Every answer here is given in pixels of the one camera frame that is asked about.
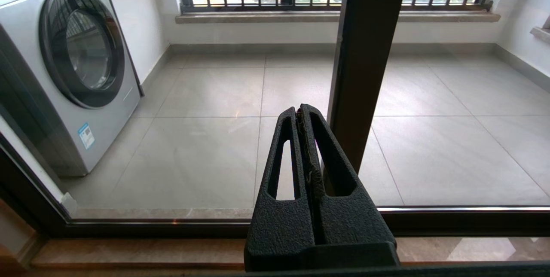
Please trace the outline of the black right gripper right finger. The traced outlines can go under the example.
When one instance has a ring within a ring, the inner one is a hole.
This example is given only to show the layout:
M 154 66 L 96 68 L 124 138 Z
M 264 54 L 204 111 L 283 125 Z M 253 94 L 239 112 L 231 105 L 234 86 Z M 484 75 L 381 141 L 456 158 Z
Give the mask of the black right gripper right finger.
M 396 240 L 321 112 L 300 106 L 300 137 L 314 234 L 321 244 Z

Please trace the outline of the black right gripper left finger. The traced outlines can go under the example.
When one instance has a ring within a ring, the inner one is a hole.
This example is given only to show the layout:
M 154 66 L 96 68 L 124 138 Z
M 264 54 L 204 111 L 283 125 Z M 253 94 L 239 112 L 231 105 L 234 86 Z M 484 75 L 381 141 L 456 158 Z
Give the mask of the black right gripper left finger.
M 297 270 L 301 254 L 315 244 L 296 122 L 296 110 L 290 107 L 275 125 L 245 243 L 247 270 Z M 280 201 L 276 196 L 286 142 L 290 144 L 294 199 Z

